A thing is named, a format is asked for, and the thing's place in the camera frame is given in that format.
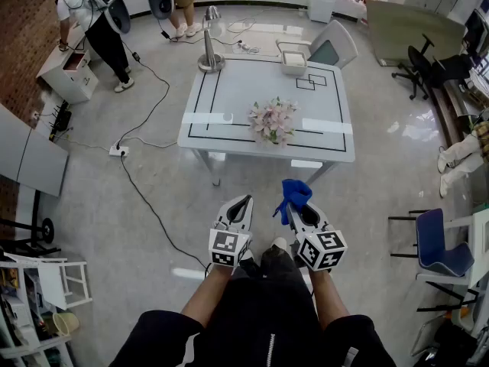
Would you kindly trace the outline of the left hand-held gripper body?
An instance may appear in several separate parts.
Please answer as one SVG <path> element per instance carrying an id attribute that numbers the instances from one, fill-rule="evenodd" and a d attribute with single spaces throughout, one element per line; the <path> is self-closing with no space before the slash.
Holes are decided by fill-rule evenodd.
<path id="1" fill-rule="evenodd" d="M 213 265 L 236 268 L 250 248 L 252 234 L 215 221 L 209 231 L 209 258 Z"/>

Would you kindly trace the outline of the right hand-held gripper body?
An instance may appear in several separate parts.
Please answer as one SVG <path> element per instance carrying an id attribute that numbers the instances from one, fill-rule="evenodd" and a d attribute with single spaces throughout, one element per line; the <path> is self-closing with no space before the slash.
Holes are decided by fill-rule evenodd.
<path id="1" fill-rule="evenodd" d="M 330 272 L 342 260 L 348 245 L 342 232 L 325 222 L 319 228 L 310 230 L 291 225 L 295 241 L 290 246 L 292 259 L 298 268 L 307 267 L 311 271 Z"/>

